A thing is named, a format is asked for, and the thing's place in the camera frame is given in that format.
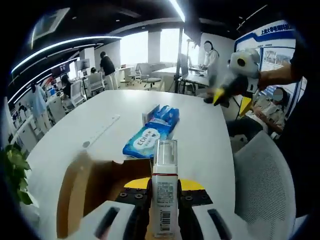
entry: barcode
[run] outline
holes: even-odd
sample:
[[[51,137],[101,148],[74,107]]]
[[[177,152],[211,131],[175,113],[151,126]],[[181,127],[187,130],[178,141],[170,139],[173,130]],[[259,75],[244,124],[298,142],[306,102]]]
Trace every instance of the barcode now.
[[[160,231],[161,232],[170,231],[170,212],[169,211],[160,212]]]

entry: ceiling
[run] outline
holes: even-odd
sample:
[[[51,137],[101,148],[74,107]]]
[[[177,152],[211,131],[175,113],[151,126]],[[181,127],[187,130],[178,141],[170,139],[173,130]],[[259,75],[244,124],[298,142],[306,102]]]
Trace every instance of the ceiling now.
[[[246,20],[254,12],[265,6],[265,1],[178,0],[178,3],[187,19],[188,16],[196,16],[196,19],[201,19],[202,23],[198,24],[201,32],[216,34],[234,40],[260,26],[281,19],[280,15],[267,5]],[[84,1],[83,4],[76,5],[71,3],[63,7],[69,7],[69,11],[55,31],[33,41],[32,49],[30,43],[26,42],[16,56],[14,66],[44,47],[69,39],[108,34],[122,37],[141,31],[182,27],[183,24],[182,22],[171,21],[173,18],[179,19],[179,15],[169,0],[105,0],[91,1],[90,3]],[[123,27],[137,23],[165,18],[171,19],[168,22],[149,22],[144,26],[144,29],[140,25],[121,30]],[[39,73],[66,61],[85,48],[79,46],[97,44],[95,47],[98,47],[98,44],[108,44],[116,40],[91,39],[77,41],[55,47],[37,55],[13,72],[8,86],[8,99]]]

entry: cardboard box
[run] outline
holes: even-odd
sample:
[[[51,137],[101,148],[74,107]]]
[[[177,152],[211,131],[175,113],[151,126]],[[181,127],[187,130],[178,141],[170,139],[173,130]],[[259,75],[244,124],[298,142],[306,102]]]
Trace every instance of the cardboard box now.
[[[151,175],[150,159],[125,160],[118,164],[93,160],[87,153],[80,153],[63,178],[57,205],[57,237],[68,238],[79,229],[82,218],[105,201],[114,201],[125,184]],[[151,222],[150,215],[146,240],[154,239]]]

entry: person in light blue shirt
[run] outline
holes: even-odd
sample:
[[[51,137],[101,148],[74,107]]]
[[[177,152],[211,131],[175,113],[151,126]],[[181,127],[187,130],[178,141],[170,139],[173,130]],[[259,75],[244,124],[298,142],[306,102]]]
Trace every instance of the person in light blue shirt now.
[[[47,131],[51,128],[51,123],[49,121],[49,116],[47,112],[46,104],[46,93],[45,91],[35,82],[31,83],[31,96],[29,104],[31,106],[31,112],[35,120],[35,125],[40,129],[43,134],[46,134]]]

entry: green plant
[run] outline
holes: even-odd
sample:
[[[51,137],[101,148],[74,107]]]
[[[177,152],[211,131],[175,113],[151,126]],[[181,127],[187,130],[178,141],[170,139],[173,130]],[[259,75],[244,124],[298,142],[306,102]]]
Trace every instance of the green plant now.
[[[12,190],[13,197],[26,205],[32,204],[27,194],[28,183],[25,172],[31,168],[26,156],[21,153],[21,148],[17,144],[8,145],[1,150],[1,155],[6,182]]]

